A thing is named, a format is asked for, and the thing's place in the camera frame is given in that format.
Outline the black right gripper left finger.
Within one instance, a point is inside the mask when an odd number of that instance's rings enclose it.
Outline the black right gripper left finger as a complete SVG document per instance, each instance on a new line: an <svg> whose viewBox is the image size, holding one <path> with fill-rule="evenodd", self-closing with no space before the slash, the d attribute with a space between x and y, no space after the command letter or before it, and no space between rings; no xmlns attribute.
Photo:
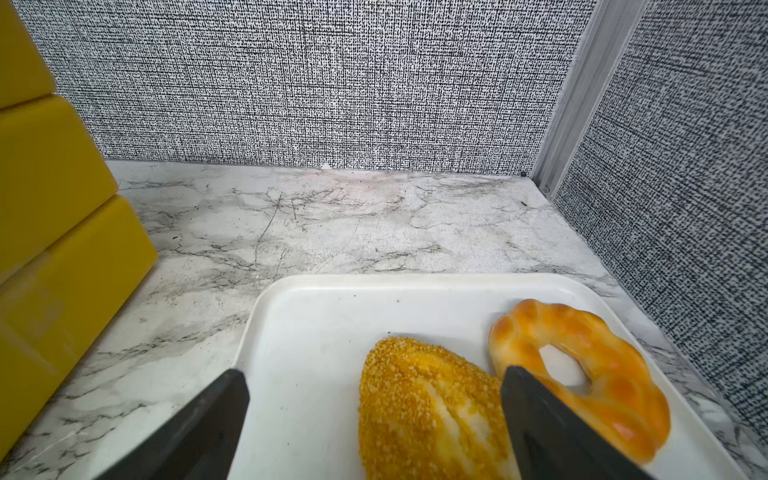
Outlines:
<svg viewBox="0 0 768 480"><path fill-rule="evenodd" d="M225 479L250 396L242 371L228 369L101 479Z"/></svg>

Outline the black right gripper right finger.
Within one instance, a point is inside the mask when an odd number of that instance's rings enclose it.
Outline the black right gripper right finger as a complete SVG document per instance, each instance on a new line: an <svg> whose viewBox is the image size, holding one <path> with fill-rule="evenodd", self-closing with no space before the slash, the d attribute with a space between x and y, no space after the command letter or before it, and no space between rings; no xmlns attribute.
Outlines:
<svg viewBox="0 0 768 480"><path fill-rule="evenodd" d="M501 405L523 479L651 477L520 366L505 372Z"/></svg>

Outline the yellow plastic drawer cabinet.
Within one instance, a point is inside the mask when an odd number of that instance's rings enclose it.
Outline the yellow plastic drawer cabinet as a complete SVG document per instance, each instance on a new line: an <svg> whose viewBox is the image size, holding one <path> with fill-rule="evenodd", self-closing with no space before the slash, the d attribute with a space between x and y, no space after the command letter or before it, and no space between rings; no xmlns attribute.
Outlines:
<svg viewBox="0 0 768 480"><path fill-rule="evenodd" d="M10 2L1 5L1 449L152 268L156 250Z"/></svg>

